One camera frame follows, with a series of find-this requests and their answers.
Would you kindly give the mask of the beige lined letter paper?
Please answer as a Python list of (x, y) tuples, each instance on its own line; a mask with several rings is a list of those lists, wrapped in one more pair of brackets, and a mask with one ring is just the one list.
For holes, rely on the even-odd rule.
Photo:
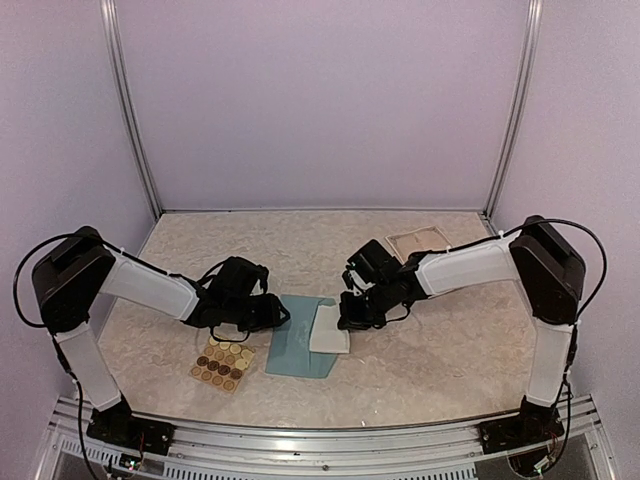
[(350, 335), (338, 328), (340, 309), (338, 305), (320, 305), (315, 313), (309, 338), (312, 353), (348, 354)]

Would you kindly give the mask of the teal blue envelope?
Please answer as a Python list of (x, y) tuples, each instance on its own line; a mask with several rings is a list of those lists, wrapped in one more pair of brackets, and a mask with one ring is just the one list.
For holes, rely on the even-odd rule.
[(290, 319), (273, 331), (265, 372), (307, 379), (327, 378), (337, 355), (311, 352), (309, 342), (318, 308), (335, 306), (335, 301), (298, 295), (282, 295), (280, 299)]

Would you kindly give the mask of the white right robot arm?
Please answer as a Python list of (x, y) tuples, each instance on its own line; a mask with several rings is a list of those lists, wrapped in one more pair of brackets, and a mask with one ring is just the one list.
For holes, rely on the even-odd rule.
[(398, 306), (470, 286), (501, 281), (524, 290), (536, 330), (533, 364), (524, 400), (529, 406), (513, 419), (511, 433), (535, 442), (551, 424), (553, 407), (572, 363), (577, 323), (591, 296), (583, 294), (586, 263), (557, 231), (561, 220), (539, 215), (506, 233), (443, 250), (415, 251), (406, 261), (371, 240), (347, 261), (346, 289), (340, 295), (340, 330), (385, 327)]

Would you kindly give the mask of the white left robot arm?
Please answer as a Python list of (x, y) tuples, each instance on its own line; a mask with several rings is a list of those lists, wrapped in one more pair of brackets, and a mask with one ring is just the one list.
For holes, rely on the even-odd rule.
[(214, 332), (229, 324), (243, 340), (279, 327), (290, 313), (269, 290), (269, 271), (231, 256), (192, 279), (148, 263), (91, 226), (51, 237), (20, 260), (12, 282), (20, 320), (50, 335), (63, 368), (99, 412), (102, 430), (121, 445), (140, 434), (89, 322), (100, 297), (121, 299), (186, 326)]

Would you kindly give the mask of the round sticker seal sheet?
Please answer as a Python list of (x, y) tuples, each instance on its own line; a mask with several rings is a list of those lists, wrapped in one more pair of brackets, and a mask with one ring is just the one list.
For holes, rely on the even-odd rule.
[(189, 375), (204, 384), (233, 394), (243, 381), (255, 358), (255, 351), (243, 343), (210, 337), (196, 358)]

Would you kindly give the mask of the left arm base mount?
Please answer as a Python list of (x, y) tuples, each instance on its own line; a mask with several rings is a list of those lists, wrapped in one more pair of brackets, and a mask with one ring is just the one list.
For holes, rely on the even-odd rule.
[(136, 416), (124, 396), (104, 411), (94, 408), (87, 427), (91, 439), (162, 456), (168, 454), (174, 433), (171, 423)]

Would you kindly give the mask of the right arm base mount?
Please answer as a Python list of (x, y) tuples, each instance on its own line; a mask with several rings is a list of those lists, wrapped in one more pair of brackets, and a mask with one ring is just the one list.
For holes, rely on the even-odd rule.
[(559, 438), (565, 429), (556, 406), (542, 407), (523, 398), (516, 415), (481, 422), (478, 432), (487, 455)]

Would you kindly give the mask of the aluminium front rail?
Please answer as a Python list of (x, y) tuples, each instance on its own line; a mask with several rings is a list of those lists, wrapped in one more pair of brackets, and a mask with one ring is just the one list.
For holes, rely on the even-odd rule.
[(78, 436), (91, 408), (60, 399), (34, 479), (612, 479), (612, 456), (588, 396), (563, 396), (562, 435), (497, 450), (485, 425), (507, 411), (459, 421), (359, 428), (240, 426), (140, 413), (169, 423), (158, 455)]

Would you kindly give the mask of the left aluminium frame post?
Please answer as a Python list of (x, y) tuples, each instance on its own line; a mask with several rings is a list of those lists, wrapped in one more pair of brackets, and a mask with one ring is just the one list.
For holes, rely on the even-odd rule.
[(99, 4), (107, 52), (126, 136), (131, 147), (133, 161), (147, 204), (154, 220), (158, 221), (163, 215), (164, 209), (156, 182), (153, 178), (151, 166), (147, 159), (129, 86), (126, 60), (118, 22), (117, 4), (114, 0), (101, 0)]

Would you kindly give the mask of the aluminium frame post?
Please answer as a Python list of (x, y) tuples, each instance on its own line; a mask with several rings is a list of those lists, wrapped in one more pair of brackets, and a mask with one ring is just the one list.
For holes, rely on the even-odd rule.
[(497, 167), (483, 209), (483, 215), (488, 222), (493, 220), (497, 211), (516, 148), (521, 122), (524, 117), (539, 41), (543, 4), (544, 2), (542, 0), (530, 0), (528, 2), (525, 33), (518, 63), (514, 93), (510, 103), (505, 133), (499, 150)]
[(107, 52), (126, 136), (131, 147), (133, 161), (147, 204), (154, 220), (158, 221), (163, 215), (164, 209), (156, 182), (153, 178), (151, 166), (147, 159), (129, 86), (126, 60), (118, 22), (117, 4), (114, 0), (101, 0), (99, 4)]

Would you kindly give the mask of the right aluminium frame post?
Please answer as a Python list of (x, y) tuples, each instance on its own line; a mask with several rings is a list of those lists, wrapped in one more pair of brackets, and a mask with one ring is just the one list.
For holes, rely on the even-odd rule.
[(483, 209), (483, 215), (488, 222), (493, 220), (497, 211), (516, 148), (521, 122), (524, 117), (539, 41), (543, 4), (544, 2), (542, 0), (530, 0), (528, 2), (525, 33), (518, 63), (514, 93), (510, 103), (505, 133), (499, 150), (497, 167)]

